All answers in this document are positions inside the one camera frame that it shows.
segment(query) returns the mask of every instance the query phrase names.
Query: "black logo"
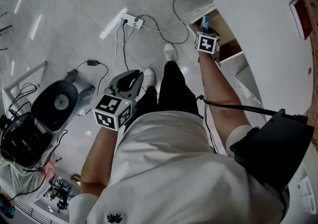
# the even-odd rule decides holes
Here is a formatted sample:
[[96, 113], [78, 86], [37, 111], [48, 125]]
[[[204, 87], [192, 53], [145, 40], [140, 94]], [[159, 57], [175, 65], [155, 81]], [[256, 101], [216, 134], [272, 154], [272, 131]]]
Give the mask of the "black logo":
[[100, 113], [97, 113], [97, 112], [95, 112], [95, 116], [96, 116], [98, 124], [100, 124], [102, 126], [105, 126], [105, 127], [108, 127], [108, 128], [115, 129], [115, 123], [114, 123], [114, 118], [113, 117], [107, 116], [107, 115], [104, 115], [104, 114], [100, 114]]
[[130, 105], [118, 116], [119, 127], [121, 127], [130, 118]]
[[114, 216], [112, 214], [107, 215], [107, 219], [108, 219], [108, 222], [110, 222], [110, 223], [114, 223], [114, 222], [120, 223], [123, 220], [123, 218], [121, 218], [120, 214], [116, 214], [116, 216]]
[[99, 104], [96, 106], [96, 109], [99, 109], [101, 111], [115, 114], [117, 108], [119, 107], [119, 104], [121, 102], [121, 99], [104, 95], [102, 99], [100, 100]]
[[211, 52], [213, 49], [213, 45], [214, 45], [214, 39], [201, 36], [201, 43], [199, 46], [201, 50], [203, 49], [203, 50]]

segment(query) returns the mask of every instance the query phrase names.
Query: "white cable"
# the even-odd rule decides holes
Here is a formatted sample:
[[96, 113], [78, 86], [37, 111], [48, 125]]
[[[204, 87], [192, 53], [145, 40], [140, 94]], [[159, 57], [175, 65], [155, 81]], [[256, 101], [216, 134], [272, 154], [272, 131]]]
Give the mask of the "white cable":
[[169, 25], [167, 28], [165, 28], [165, 29], [163, 29], [163, 30], [161, 30], [161, 31], [157, 31], [157, 30], [153, 30], [153, 29], [151, 29], [151, 28], [149, 28], [148, 26], [145, 26], [145, 25], [143, 25], [143, 27], [145, 27], [145, 28], [147, 28], [147, 29], [149, 29], [149, 30], [151, 30], [151, 31], [154, 31], [154, 32], [163, 32], [163, 31], [166, 31], [166, 30], [168, 30], [170, 27], [172, 27], [175, 23], [189, 23], [189, 22], [186, 22], [186, 21], [177, 21], [177, 22], [173, 22], [171, 25]]
[[[131, 27], [128, 36], [127, 36], [126, 39], [124, 40], [125, 43], [126, 43], [126, 41], [129, 39], [129, 37], [131, 36], [131, 34], [133, 33], [133, 32], [132, 32], [132, 29], [133, 29], [133, 28], [134, 28], [134, 27]], [[117, 26], [117, 29], [116, 29], [116, 39], [117, 39], [117, 31], [118, 31], [118, 29], [119, 29], [119, 26]], [[102, 81], [100, 82], [100, 85], [101, 85], [102, 82], [105, 80], [105, 78], [108, 78], [108, 76], [113, 72], [114, 68], [116, 67], [117, 61], [118, 61], [120, 55], [121, 55], [122, 52], [123, 52], [123, 48], [124, 48], [124, 45], [123, 45], [123, 47], [122, 47], [122, 49], [121, 49], [121, 51], [120, 51], [120, 54], [119, 54], [118, 58], [116, 59], [116, 56], [115, 56], [115, 58], [114, 58], [113, 68], [112, 68], [112, 69], [107, 73], [107, 75], [102, 79]]]
[[[128, 36], [127, 36], [127, 38], [125, 39], [125, 44], [126, 44], [126, 41], [128, 40], [128, 38], [133, 34], [133, 33], [132, 33], [132, 30], [133, 30], [133, 29], [135, 29], [135, 28], [131, 26], [130, 31], [129, 31], [129, 33], [128, 33]], [[124, 45], [122, 46], [121, 51], [120, 51], [120, 53], [119, 53], [119, 56], [118, 56], [117, 59], [116, 59], [115, 66], [117, 65], [117, 61], [118, 61], [120, 55], [123, 53], [123, 50], [124, 50]]]
[[115, 56], [114, 56], [114, 63], [113, 63], [113, 68], [112, 68], [112, 70], [113, 70], [114, 67], [115, 67], [115, 61], [116, 61], [116, 56], [117, 56], [117, 43], [118, 43], [117, 32], [118, 32], [119, 27], [122, 25], [122, 24], [120, 24], [120, 23], [121, 23], [121, 21], [118, 21], [117, 28], [116, 28]]
[[[125, 44], [126, 44], [126, 41], [129, 39], [129, 37], [134, 33], [133, 29], [135, 29], [135, 27], [131, 26], [129, 33], [128, 33], [126, 39], [124, 40]], [[111, 74], [111, 73], [113, 72], [113, 70], [115, 69], [115, 67], [116, 67], [116, 65], [117, 65], [117, 61], [118, 61], [118, 59], [120, 58], [121, 54], [123, 53], [123, 50], [124, 50], [124, 44], [123, 44], [123, 46], [122, 46], [122, 48], [121, 48], [121, 51], [120, 51], [120, 53], [119, 53], [119, 55], [118, 55], [118, 57], [117, 57], [117, 59], [116, 59], [115, 66], [114, 66], [114, 68], [110, 71], [109, 74]]]

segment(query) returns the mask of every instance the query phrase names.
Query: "blue object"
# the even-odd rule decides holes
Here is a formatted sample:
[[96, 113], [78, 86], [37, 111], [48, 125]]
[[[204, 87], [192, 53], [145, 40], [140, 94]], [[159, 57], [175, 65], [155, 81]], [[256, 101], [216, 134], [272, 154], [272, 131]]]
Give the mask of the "blue object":
[[208, 16], [202, 17], [201, 26], [203, 27], [205, 33], [209, 33], [209, 22], [210, 18]]
[[0, 211], [9, 219], [12, 219], [15, 215], [15, 208], [12, 207], [9, 200], [3, 195], [0, 196]]

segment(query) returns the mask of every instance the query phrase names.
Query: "red book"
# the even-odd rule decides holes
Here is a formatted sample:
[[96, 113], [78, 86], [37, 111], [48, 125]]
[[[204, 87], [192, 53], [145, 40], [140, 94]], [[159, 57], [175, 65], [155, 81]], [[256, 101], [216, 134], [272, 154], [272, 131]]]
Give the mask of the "red book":
[[313, 27], [304, 0], [293, 0], [289, 6], [292, 10], [300, 37], [307, 39], [313, 31]]

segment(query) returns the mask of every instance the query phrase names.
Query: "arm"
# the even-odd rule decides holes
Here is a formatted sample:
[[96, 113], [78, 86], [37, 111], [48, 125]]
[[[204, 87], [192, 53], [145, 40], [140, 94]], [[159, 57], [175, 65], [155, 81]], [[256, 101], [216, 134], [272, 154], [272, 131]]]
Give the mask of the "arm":
[[100, 196], [108, 185], [118, 132], [101, 128], [80, 176], [80, 193]]
[[[223, 76], [209, 54], [199, 52], [200, 68], [207, 100], [218, 104], [241, 105], [239, 97]], [[222, 144], [226, 147], [226, 141], [230, 133], [241, 125], [249, 125], [243, 110], [221, 108], [211, 106], [215, 127], [220, 135]]]

